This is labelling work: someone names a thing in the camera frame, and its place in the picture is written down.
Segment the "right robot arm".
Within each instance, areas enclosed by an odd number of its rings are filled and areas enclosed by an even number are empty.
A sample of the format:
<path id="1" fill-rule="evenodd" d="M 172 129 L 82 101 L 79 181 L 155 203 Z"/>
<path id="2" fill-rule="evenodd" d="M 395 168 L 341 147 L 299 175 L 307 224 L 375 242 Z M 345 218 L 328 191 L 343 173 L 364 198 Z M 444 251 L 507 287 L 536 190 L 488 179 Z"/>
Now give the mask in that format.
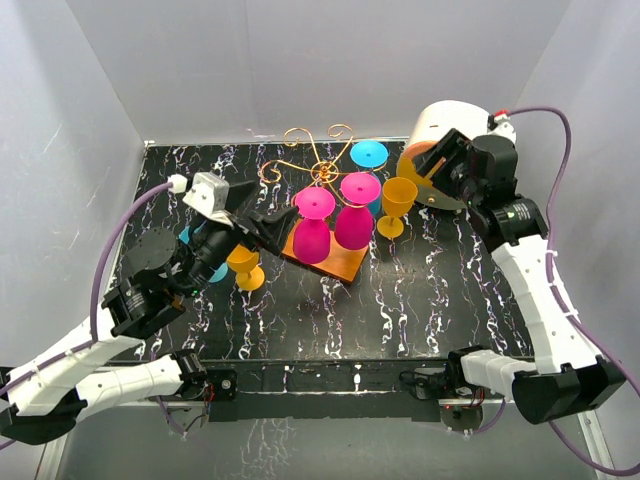
<path id="1" fill-rule="evenodd" d="M 469 139 L 456 129 L 413 164 L 436 190 L 461 201 L 472 229 L 515 297 L 534 349 L 531 362 L 479 346 L 448 356 L 445 381 L 466 397 L 479 387 L 513 400 L 531 424 L 595 410 L 625 382 L 623 373 L 571 324 L 560 279 L 547 257 L 549 230 L 536 203 L 516 191 L 518 155 L 504 137 Z"/>

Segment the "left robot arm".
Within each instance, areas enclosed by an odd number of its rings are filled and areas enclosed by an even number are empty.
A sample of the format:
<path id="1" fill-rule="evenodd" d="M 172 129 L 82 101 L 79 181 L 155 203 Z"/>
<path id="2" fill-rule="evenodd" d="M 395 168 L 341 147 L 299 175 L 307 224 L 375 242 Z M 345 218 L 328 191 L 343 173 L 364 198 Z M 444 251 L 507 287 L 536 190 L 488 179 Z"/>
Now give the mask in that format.
<path id="1" fill-rule="evenodd" d="M 281 255 L 299 209 L 238 215 L 256 187 L 251 180 L 230 184 L 206 173 L 176 174 L 135 200 L 101 253 L 88 318 L 32 361 L 2 368 L 1 398 L 8 405 L 1 412 L 1 435 L 8 444 L 46 444 L 86 418 L 129 402 L 203 394 L 209 375 L 192 349 L 136 367 L 101 368 L 182 316 L 185 300 L 207 288 L 237 247 Z M 120 232 L 163 192 L 181 195 L 195 211 L 188 242 L 162 228 L 145 232 L 123 263 L 121 282 L 103 292 L 103 272 Z"/>

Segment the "blue wine glass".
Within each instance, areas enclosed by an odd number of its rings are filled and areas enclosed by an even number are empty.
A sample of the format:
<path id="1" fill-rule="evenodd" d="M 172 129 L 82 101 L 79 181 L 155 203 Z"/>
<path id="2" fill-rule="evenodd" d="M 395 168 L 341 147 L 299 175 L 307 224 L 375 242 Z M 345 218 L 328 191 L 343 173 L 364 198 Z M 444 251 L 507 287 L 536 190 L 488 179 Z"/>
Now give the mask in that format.
<path id="1" fill-rule="evenodd" d="M 182 241 L 185 245 L 189 244 L 190 234 L 189 227 L 186 226 L 179 235 L 179 240 Z M 215 284 L 222 281 L 229 271 L 229 267 L 227 263 L 222 263 L 220 267 L 214 272 L 214 274 L 210 277 L 208 283 Z"/>
<path id="2" fill-rule="evenodd" d="M 374 140 L 359 141 L 351 147 L 349 155 L 358 173 L 368 173 L 380 181 L 376 171 L 385 165 L 389 157 L 384 144 Z"/>

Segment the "orange wine glass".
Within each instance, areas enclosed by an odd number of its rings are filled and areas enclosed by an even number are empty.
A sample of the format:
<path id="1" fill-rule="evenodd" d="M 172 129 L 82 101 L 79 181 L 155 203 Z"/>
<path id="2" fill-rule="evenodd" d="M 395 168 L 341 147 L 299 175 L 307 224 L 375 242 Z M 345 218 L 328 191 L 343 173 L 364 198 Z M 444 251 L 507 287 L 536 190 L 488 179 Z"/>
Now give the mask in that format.
<path id="1" fill-rule="evenodd" d="M 259 266 L 260 255 L 258 252 L 237 245 L 227 257 L 229 268 L 236 274 L 237 286 L 244 291 L 259 289 L 264 281 L 265 274 Z"/>
<path id="2" fill-rule="evenodd" d="M 417 186 L 404 177 L 393 177 L 383 184 L 381 205 L 384 215 L 377 221 L 380 235 L 393 240 L 403 233 L 401 218 L 409 212 L 417 195 Z"/>

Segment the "magenta wine glass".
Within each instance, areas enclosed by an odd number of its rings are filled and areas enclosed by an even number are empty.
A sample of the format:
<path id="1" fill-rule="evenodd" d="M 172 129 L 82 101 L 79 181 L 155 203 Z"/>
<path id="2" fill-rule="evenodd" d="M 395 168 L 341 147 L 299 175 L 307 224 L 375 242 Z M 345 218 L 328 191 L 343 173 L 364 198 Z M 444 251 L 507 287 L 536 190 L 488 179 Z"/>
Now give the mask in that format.
<path id="1" fill-rule="evenodd" d="M 381 185 L 370 173 L 351 173 L 342 180 L 340 192 L 346 204 L 336 219 L 336 241 L 345 249 L 360 250 L 372 237 L 374 218 L 368 205 L 379 197 Z"/>
<path id="2" fill-rule="evenodd" d="M 294 254 L 302 263 L 321 263 L 330 253 L 327 219 L 336 206 L 334 196 L 325 188 L 307 187 L 295 196 L 294 205 L 302 218 L 294 232 Z"/>

